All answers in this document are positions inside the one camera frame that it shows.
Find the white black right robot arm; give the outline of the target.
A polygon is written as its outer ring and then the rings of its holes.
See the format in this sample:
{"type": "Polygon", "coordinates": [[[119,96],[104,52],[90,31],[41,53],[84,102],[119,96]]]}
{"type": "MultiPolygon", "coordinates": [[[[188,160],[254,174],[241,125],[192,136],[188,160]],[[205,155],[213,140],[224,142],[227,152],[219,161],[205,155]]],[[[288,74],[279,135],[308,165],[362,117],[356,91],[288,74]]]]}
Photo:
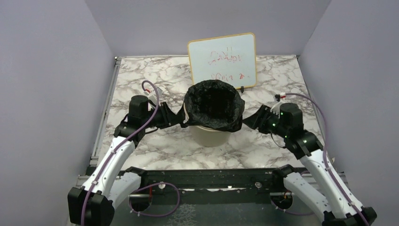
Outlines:
{"type": "Polygon", "coordinates": [[[276,191],[293,192],[324,226],[369,226],[375,221],[375,210],[365,207],[353,195],[333,168],[319,139],[303,128],[303,112],[298,105],[282,103],[274,108],[263,105],[243,123],[262,134],[283,138],[285,148],[319,186],[319,190],[315,189],[291,165],[286,165],[273,171],[271,185],[276,191]]]}

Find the beige cylindrical trash bin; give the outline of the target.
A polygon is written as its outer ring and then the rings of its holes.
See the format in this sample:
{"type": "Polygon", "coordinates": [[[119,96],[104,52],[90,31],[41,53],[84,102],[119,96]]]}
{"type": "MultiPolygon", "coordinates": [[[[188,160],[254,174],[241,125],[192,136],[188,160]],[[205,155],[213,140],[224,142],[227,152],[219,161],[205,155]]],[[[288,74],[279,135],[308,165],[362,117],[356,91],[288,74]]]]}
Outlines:
{"type": "Polygon", "coordinates": [[[217,147],[228,142],[231,132],[218,131],[203,126],[189,126],[193,140],[205,147],[217,147]]]}

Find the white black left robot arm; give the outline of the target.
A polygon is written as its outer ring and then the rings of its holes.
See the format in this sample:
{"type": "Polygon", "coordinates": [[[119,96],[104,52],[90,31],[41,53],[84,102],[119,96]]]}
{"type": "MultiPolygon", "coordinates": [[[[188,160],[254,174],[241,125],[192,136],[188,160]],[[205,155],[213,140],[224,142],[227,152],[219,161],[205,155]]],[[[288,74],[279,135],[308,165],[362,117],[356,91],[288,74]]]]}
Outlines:
{"type": "Polygon", "coordinates": [[[67,196],[69,218],[81,226],[108,226],[117,207],[131,192],[143,193],[146,178],[128,173],[117,178],[127,158],[145,136],[147,128],[165,129],[184,121],[184,111],[175,114],[165,102],[150,110],[151,100],[133,96],[127,115],[116,127],[109,150],[80,188],[73,187],[67,196]]]}

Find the black plastic trash bag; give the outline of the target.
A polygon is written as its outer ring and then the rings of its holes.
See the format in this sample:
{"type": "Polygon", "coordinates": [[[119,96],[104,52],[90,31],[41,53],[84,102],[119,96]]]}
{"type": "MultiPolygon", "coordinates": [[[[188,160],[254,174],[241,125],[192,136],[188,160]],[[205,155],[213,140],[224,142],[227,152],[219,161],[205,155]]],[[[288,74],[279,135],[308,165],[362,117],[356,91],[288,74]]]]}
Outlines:
{"type": "Polygon", "coordinates": [[[221,80],[206,80],[188,88],[178,115],[180,125],[202,126],[224,132],[236,132],[242,127],[245,101],[230,84],[221,80]]]}

